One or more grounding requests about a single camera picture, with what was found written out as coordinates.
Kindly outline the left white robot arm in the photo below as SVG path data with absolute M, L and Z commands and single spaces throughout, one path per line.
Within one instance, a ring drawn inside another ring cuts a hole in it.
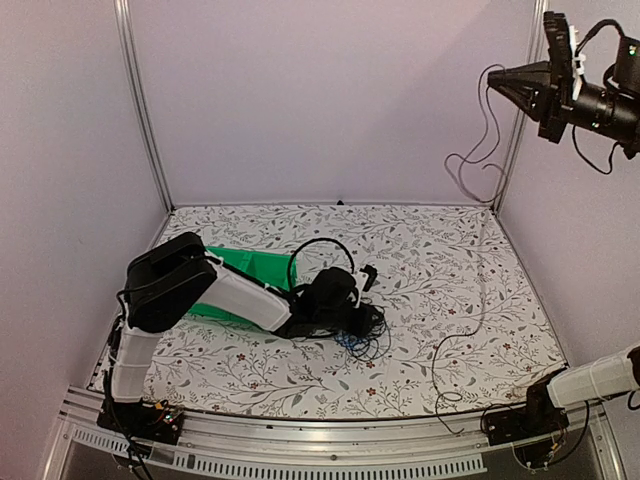
M 121 315 L 111 333 L 104 391 L 113 400 L 111 419 L 128 434 L 148 426 L 139 405 L 155 348 L 196 304 L 238 316 L 281 338 L 346 336 L 368 343 L 386 325 L 381 308 L 364 299 L 377 277 L 371 265 L 330 267 L 296 285 L 285 271 L 284 287 L 270 285 L 207 250 L 187 232 L 131 261 L 117 293 Z

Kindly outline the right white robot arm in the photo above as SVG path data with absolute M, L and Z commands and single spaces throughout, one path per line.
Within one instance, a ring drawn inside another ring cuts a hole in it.
M 639 42 L 620 33 L 615 62 L 602 85 L 586 81 L 583 50 L 598 31 L 577 40 L 573 27 L 547 33 L 546 61 L 491 73 L 488 85 L 538 125 L 538 135 L 559 143 L 564 133 L 584 129 L 612 140 L 627 159 L 639 152 Z M 639 388 L 639 348 L 554 372 L 531 385 L 517 427 L 537 436 L 568 406 L 624 395 Z

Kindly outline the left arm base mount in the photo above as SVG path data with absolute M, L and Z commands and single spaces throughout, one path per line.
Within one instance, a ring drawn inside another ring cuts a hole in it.
M 169 445 L 177 445 L 184 423 L 184 409 L 169 405 L 122 403 L 104 400 L 97 425 L 122 435 Z

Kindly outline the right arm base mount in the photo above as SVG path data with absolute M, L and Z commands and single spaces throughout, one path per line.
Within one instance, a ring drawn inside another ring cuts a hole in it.
M 551 465 L 567 439 L 569 420 L 546 396 L 528 397 L 524 406 L 490 405 L 482 414 L 480 429 L 491 446 L 517 443 L 514 456 L 530 470 Z

